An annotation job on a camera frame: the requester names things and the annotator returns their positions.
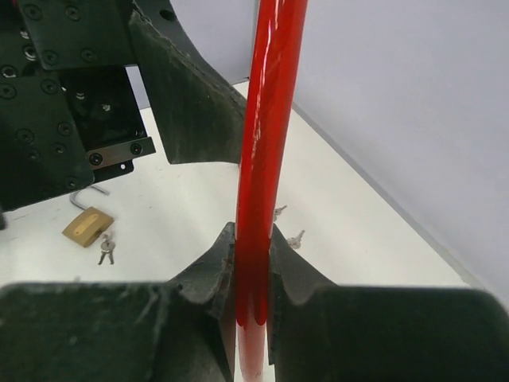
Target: white tabletop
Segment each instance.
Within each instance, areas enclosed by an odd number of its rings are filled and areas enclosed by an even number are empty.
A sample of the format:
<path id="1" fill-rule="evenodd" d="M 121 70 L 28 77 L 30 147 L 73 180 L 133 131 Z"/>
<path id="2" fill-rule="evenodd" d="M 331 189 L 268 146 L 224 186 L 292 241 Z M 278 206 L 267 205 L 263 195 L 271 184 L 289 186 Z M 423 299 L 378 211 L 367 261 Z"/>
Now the white tabletop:
<path id="1" fill-rule="evenodd" d="M 243 94 L 247 85 L 237 87 Z M 79 199 L 115 218 L 115 265 L 98 266 L 100 240 L 84 249 L 61 232 L 80 210 L 68 197 L 8 212 L 0 232 L 0 285 L 17 281 L 165 281 L 186 268 L 235 219 L 238 167 L 171 166 L 150 109 L 142 111 L 157 153 L 133 173 Z M 298 252 L 339 284 L 465 286 L 460 276 L 296 113 L 278 192 L 277 225 L 305 229 Z"/>

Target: padlock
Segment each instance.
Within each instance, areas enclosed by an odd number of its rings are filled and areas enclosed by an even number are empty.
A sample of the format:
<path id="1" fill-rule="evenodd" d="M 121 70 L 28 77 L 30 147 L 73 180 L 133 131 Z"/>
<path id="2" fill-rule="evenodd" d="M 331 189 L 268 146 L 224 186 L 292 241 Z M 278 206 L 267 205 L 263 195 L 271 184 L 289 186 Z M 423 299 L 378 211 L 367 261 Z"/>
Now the padlock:
<path id="1" fill-rule="evenodd" d="M 106 231 L 114 222 L 113 217 L 94 207 L 85 209 L 70 225 L 68 225 L 63 234 L 78 243 L 82 247 L 90 247 L 101 233 Z"/>

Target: red tube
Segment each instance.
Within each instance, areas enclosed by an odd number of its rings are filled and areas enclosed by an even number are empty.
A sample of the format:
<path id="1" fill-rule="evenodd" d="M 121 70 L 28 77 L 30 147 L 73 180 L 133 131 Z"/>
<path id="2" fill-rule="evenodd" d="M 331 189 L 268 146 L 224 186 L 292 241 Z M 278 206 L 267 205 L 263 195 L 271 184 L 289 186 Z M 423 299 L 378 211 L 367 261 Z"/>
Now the red tube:
<path id="1" fill-rule="evenodd" d="M 262 0 L 247 97 L 235 225 L 235 293 L 244 380 L 262 374 L 269 249 L 307 0 Z"/>

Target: open padlock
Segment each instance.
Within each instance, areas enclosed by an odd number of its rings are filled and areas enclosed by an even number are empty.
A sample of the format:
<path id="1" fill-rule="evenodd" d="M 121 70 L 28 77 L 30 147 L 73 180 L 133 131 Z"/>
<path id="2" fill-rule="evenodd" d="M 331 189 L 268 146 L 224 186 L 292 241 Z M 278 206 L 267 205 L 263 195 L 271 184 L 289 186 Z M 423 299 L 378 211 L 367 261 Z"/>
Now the open padlock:
<path id="1" fill-rule="evenodd" d="M 104 195 L 110 194 L 108 191 L 101 189 L 97 185 L 93 185 L 90 188 L 95 189 Z M 106 231 L 113 224 L 114 219 L 99 209 L 94 207 L 87 208 L 79 203 L 76 200 L 79 192 L 80 191 L 72 193 L 69 200 L 76 207 L 82 209 L 83 212 L 78 215 L 78 217 L 75 218 L 62 233 L 75 243 L 87 248 L 101 236 L 101 233 Z"/>

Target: red rod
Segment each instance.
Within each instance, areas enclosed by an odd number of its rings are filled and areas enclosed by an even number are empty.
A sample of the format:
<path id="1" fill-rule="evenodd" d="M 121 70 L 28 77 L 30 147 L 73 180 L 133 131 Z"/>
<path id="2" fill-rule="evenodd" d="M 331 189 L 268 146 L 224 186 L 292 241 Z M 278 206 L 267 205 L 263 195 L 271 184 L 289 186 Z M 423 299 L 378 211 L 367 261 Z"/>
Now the red rod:
<path id="1" fill-rule="evenodd" d="M 261 378 L 274 205 L 307 0 L 262 0 L 254 43 L 235 225 L 240 366 Z"/>

